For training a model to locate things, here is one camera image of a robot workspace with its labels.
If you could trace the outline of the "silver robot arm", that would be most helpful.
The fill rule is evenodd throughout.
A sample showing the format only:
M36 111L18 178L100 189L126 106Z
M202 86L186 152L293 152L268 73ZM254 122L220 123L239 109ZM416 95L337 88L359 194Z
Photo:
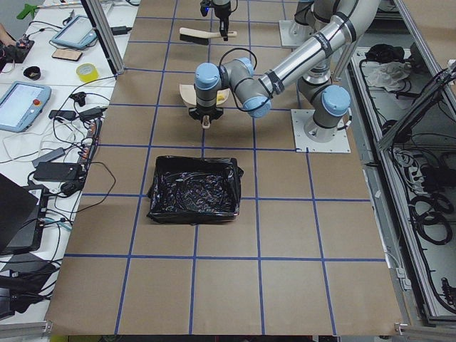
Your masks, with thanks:
M310 26L312 35L258 79L248 58L200 64L195 71L196 106L189 109L190 116L204 125L219 118L223 110L217 107L217 93L230 89L241 101L242 111L260 118L270 111L275 95L296 83L315 109L304 126L306 135L318 143L331 141L351 104L348 91L331 82L331 57L365 33L378 6L378 1L300 1L295 20Z
M232 12L230 0L213 0L214 15L219 19L219 32L224 40L228 39L229 17Z

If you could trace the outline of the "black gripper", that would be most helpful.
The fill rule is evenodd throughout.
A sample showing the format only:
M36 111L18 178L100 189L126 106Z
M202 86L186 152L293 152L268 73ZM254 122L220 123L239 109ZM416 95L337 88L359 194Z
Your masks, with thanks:
M212 107L193 107L188 109L189 115L194 120L203 121L204 116L209 118L209 121L218 120L224 113L223 108Z
M231 4L213 3L215 16L219 19L219 32L222 36L227 36L229 31L229 16L231 14Z

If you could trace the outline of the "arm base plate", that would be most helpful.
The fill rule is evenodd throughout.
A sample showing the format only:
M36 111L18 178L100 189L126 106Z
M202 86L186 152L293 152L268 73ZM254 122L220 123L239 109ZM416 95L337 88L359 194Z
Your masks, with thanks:
M279 33L281 46L283 48L297 48L306 40L308 26L301 25L295 21L280 20Z
M315 110L291 110L295 151L309 153L350 153L345 123L341 117L336 128L321 128L314 122Z

